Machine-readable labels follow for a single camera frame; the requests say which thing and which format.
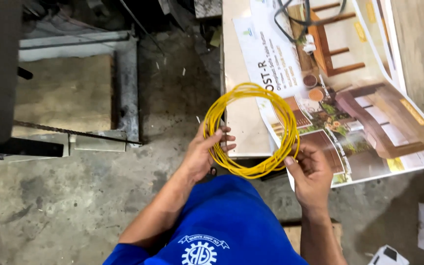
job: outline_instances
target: person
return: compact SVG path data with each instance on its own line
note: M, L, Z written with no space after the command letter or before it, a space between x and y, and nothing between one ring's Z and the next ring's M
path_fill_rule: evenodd
M104 265L346 265L333 234L328 193L333 173L323 152L302 142L297 161L284 159L302 206L301 255L256 189L234 175L198 182L217 142L234 141L229 127L203 137L203 123L180 167L121 234ZM224 151L236 145L223 146Z

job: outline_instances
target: yellow wire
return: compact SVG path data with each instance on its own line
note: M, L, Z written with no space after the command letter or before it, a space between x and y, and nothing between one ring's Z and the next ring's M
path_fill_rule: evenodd
M210 154L217 164L227 168L232 174L242 176L247 179L256 179L269 174L271 171L284 169L285 167L277 168L284 158L292 151L292 145L297 143L297 148L293 157L297 156L299 151L299 133L297 131L297 121L290 106L276 93L266 90L261 86L247 82L237 85L232 91L221 96L210 107L205 115L204 137L213 135L220 126L220 118L228 104L241 98L261 97L269 99L274 106L276 114L284 121L284 135L281 140L281 147L268 159L254 167L244 167L231 160L226 155L220 143L216 143L212 149L209 149Z

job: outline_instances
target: blue shirt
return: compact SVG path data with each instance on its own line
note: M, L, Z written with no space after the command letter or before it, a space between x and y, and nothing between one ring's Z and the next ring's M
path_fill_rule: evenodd
M156 255L118 244L104 265L306 265L256 189L233 175L197 184Z

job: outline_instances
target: workbench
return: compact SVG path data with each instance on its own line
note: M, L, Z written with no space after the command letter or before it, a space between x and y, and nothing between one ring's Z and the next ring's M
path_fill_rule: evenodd
M249 0L223 0L223 89L226 93L250 81L232 19L251 15ZM408 96L424 112L424 1L392 1L401 75ZM272 154L268 131L254 98L227 106L225 120L236 136L232 158L260 158Z

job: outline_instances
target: hand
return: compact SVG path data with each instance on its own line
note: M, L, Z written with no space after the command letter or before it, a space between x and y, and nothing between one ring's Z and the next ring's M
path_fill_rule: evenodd
M204 123L201 123L196 136L187 148L187 152L178 172L180 172L181 175L186 175L191 178L193 183L203 179L207 172L209 172L213 163L209 148L212 148L217 142L234 141L235 136L223 134L230 131L230 127L222 126L214 135L204 139ZM222 150L228 152L236 146L236 144L230 144L223 146Z
M309 142L301 142L297 160L286 157L284 164L295 180L295 195L307 217L328 216L328 193L333 172L323 151Z

